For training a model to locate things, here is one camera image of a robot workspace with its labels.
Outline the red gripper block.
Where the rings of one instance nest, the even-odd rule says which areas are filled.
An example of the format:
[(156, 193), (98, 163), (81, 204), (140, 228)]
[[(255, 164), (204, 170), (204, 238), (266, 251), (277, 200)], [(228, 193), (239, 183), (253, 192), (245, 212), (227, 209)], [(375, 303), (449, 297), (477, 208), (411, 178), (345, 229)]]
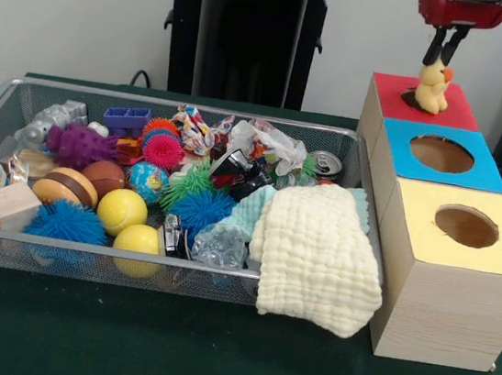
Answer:
[[(418, 12), (436, 30), (422, 64), (430, 66), (441, 55), (442, 64), (448, 66), (471, 28), (490, 29), (501, 24), (502, 0), (418, 0)], [(447, 27), (454, 26), (455, 32), (443, 46)]]

